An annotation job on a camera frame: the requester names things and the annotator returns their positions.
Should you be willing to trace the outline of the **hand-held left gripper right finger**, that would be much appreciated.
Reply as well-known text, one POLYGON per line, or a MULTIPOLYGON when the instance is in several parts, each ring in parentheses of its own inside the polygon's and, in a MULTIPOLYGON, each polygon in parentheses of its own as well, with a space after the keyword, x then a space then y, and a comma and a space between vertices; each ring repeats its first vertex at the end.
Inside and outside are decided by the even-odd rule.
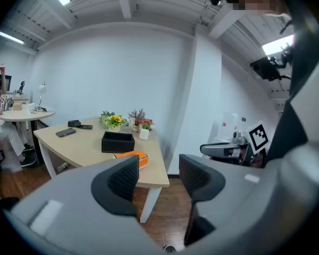
POLYGON ((319 143, 265 168, 180 155, 191 197, 187 255, 306 255, 319 243, 319 143))

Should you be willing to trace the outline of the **white desk lamp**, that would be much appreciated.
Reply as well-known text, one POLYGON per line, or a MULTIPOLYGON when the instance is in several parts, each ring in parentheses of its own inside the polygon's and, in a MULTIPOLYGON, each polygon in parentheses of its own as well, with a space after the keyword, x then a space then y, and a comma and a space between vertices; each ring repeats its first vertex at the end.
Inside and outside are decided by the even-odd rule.
POLYGON ((42 99, 43 99, 43 95, 46 93, 47 88, 45 85, 45 82, 43 82, 40 86, 39 86, 39 104, 36 106, 35 111, 36 112, 47 112, 47 109, 45 107, 42 106, 42 99))

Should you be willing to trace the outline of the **potted red pink flowers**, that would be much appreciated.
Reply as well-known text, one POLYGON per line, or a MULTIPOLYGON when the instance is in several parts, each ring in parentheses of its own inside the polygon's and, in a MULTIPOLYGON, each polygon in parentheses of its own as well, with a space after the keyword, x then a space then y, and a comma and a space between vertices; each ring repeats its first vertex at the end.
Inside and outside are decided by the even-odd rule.
POLYGON ((149 132, 152 131, 152 125, 154 125, 153 120, 150 119, 142 119, 139 121, 139 126, 141 129, 146 129, 149 132))

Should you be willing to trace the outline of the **black ceiling-mounted device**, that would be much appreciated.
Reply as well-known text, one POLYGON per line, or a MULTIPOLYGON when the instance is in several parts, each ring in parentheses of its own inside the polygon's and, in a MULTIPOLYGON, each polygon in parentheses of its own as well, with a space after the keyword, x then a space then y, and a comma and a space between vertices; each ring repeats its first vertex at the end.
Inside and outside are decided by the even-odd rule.
POLYGON ((250 68, 254 70, 263 80, 274 81, 288 79, 289 75, 281 75, 279 69, 285 69, 287 64, 292 65, 292 56, 281 54, 281 64, 276 62, 276 57, 264 57, 250 63, 250 68))

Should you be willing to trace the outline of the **dried brown plant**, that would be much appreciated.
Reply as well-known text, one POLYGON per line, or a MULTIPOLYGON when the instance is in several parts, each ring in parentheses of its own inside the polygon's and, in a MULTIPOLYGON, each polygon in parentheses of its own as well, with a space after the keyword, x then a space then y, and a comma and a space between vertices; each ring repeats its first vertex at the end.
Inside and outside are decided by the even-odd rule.
POLYGON ((134 128, 132 128, 131 130, 133 132, 138 132, 139 131, 139 121, 145 118, 145 112, 143 109, 140 109, 139 111, 137 110, 133 110, 131 112, 128 113, 129 118, 135 118, 136 122, 135 122, 135 126, 134 128))

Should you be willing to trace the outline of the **light wooden square table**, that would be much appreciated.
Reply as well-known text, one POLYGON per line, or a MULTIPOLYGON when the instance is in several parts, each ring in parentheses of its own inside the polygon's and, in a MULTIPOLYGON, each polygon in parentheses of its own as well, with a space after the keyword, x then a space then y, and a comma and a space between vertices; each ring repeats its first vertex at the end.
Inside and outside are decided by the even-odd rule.
MULTIPOLYGON (((45 127, 33 131, 34 137, 38 140, 44 163, 52 178, 57 173, 51 162, 49 152, 75 167, 85 167, 112 159, 112 154, 101 151, 101 139, 105 130, 99 126, 99 120, 94 117, 82 122, 91 124, 93 129, 77 129, 76 133, 62 138, 56 136, 56 132, 67 129, 66 125, 45 127)), ((149 189, 140 216, 140 222, 144 224, 150 216, 162 188, 169 187, 170 183, 155 131, 150 133, 147 140, 141 140, 136 135, 135 149, 141 150, 149 157, 148 165, 140 169, 139 180, 136 185, 149 189)))

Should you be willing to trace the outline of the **orange packet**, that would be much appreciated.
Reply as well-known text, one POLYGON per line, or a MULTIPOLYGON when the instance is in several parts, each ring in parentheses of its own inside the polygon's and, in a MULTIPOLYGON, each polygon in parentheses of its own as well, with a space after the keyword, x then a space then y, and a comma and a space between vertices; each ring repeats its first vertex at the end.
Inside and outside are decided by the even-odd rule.
POLYGON ((128 156, 137 156, 138 157, 139 169, 142 169, 148 165, 148 162, 149 162, 148 155, 140 150, 134 150, 134 151, 125 152, 122 154, 115 154, 115 155, 113 155, 113 159, 128 157, 128 156))

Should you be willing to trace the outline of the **potted yellow sunflowers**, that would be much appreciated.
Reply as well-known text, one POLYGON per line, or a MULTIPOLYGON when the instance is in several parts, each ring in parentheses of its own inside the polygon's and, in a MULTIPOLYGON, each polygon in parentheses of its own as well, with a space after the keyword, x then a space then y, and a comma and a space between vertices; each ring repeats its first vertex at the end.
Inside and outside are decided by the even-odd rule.
POLYGON ((121 127, 126 124, 126 120, 121 115, 111 115, 104 119, 104 123, 110 132, 120 132, 121 127))

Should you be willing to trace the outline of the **black rectangular box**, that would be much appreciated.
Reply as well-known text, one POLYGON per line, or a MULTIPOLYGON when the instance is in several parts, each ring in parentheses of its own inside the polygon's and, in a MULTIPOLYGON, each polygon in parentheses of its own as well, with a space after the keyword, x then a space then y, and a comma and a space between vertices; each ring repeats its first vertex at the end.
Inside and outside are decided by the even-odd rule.
POLYGON ((104 153, 125 153, 134 151, 135 139, 130 133, 106 131, 102 137, 101 149, 104 153))

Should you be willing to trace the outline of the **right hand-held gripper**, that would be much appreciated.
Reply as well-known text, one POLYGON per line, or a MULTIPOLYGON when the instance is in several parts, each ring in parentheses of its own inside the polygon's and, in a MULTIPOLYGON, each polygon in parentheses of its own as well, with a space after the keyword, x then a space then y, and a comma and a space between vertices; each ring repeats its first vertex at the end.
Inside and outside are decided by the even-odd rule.
POLYGON ((235 131, 232 143, 203 144, 200 146, 200 152, 217 162, 250 166, 267 144, 268 137, 263 122, 258 121, 245 129, 235 131))

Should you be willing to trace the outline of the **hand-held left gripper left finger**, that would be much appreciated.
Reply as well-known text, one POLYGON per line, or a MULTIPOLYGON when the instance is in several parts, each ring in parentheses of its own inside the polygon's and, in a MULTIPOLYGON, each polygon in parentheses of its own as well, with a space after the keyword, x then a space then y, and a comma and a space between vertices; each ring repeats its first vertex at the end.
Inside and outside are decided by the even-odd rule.
POLYGON ((30 253, 165 255, 137 221, 136 156, 57 175, 4 215, 30 253))

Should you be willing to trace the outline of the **crumpled black plastic bag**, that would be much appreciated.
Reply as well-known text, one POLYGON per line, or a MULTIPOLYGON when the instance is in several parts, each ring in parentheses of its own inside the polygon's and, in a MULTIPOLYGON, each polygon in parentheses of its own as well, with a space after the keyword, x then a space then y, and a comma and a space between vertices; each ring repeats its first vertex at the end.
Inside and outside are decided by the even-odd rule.
POLYGON ((79 120, 68 121, 68 127, 85 129, 85 130, 92 130, 93 129, 92 125, 82 124, 79 120))

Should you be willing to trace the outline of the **round light wooden table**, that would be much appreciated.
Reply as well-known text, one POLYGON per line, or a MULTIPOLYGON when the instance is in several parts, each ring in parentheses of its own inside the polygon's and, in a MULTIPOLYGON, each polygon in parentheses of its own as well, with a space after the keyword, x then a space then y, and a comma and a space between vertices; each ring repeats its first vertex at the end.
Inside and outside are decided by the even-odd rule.
POLYGON ((40 149, 40 143, 37 136, 34 132, 37 130, 37 121, 40 119, 51 117, 55 114, 54 110, 47 110, 46 112, 34 112, 30 113, 27 104, 22 105, 21 110, 13 110, 10 108, 6 111, 3 111, 3 114, 0 115, 0 120, 7 122, 30 122, 30 129, 32 131, 33 143, 35 146, 35 152, 39 164, 44 164, 44 159, 40 149))

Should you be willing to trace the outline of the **black smartphone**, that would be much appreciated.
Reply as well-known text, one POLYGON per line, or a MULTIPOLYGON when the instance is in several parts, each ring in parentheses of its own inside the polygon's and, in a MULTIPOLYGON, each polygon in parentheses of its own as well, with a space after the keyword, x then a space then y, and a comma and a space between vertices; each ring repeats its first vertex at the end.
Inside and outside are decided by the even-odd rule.
POLYGON ((65 137, 65 136, 67 136, 67 135, 71 135, 71 134, 74 134, 74 133, 76 133, 76 130, 75 130, 75 129, 73 129, 73 128, 68 128, 68 129, 65 129, 65 130, 56 132, 56 135, 57 135, 59 138, 62 138, 62 137, 65 137))

